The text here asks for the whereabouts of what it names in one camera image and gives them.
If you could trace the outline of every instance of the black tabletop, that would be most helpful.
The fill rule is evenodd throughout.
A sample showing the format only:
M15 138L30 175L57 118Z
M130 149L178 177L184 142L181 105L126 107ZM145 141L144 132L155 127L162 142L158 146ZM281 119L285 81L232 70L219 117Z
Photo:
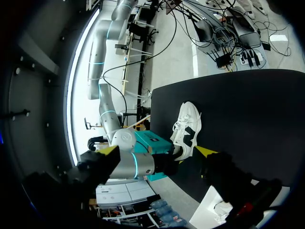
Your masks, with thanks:
M305 152L305 74L250 70L200 77L155 89L151 130L170 141L182 102L201 113L199 146L225 151L255 179L292 186ZM208 186L197 176L196 155L171 179L197 201Z

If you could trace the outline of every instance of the white cabinet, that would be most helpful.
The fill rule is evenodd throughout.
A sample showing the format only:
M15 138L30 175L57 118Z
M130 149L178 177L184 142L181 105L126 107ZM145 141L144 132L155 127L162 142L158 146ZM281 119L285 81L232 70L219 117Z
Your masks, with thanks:
M122 185L98 185L96 188L96 194L107 194L107 193L122 193L128 192L125 184Z
M99 185L96 188L96 202L101 207L140 201L153 195L155 192L144 180L119 185Z
M96 202L99 204L114 204L130 202L132 199L128 192L113 194L96 194Z

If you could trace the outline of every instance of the plastic bottle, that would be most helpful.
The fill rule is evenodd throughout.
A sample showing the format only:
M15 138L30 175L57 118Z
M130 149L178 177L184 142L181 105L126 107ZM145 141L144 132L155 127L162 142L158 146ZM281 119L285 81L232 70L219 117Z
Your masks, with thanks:
M179 218L179 214L175 211L169 212L166 215L160 217L163 223L171 223Z
M161 217L161 216L164 216L168 212L171 212L171 211L173 211L172 207L168 206L168 205L165 205L161 208L156 209L156 215L157 215L157 217Z
M187 224L187 222L184 219L177 219L174 222L171 222L168 227L173 228L173 227L183 227Z
M162 199L156 200L153 203L151 203L151 207L153 209L158 209L158 208L161 208L161 207L163 207L165 205L167 205L167 203L166 203L166 201L164 201Z

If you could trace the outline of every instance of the white robotic arm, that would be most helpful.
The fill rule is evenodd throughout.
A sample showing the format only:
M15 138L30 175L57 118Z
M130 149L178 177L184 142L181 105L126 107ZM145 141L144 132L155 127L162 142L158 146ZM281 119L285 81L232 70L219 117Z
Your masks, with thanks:
M136 178L155 172L155 160L151 154L134 154L136 138L133 130L121 129L120 121L114 109L111 87L107 83L99 84L102 76L106 41L120 40L126 32L127 23L132 9L138 0L118 1L112 13L112 20L96 19L89 34L93 35L88 72L88 98L100 99L100 119L111 146L119 146L121 161L111 174L111 178Z
M112 13L112 20L99 20L93 29L93 43L89 61L88 74L88 98L99 99L99 79L103 72L106 40L120 40L126 32L127 23L132 9L137 5L138 0L119 0Z

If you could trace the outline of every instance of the shoe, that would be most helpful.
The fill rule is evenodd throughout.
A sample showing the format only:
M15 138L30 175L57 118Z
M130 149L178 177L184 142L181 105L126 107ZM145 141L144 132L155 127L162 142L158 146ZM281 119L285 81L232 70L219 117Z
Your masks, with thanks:
M248 14L249 18L251 18L252 20L255 19L255 15L252 11L247 11L247 14Z
M183 108L184 108L184 105L185 103L182 103L181 107L180 107L180 111L179 111L179 116L178 116L178 120L179 119L182 119L182 114L183 114ZM170 137L171 141L174 142L175 138L176 138L176 135L177 135L177 132L178 132L178 128L173 128L173 134L172 136Z
M257 8L263 15L266 15L266 16L268 15L262 7L256 7L256 6L254 6L254 7Z
M201 130L201 118L197 108L191 102L183 103L177 122L173 125L173 141L175 152L179 152L180 147L182 155L176 158L181 161L193 155L193 148L197 145L197 136Z

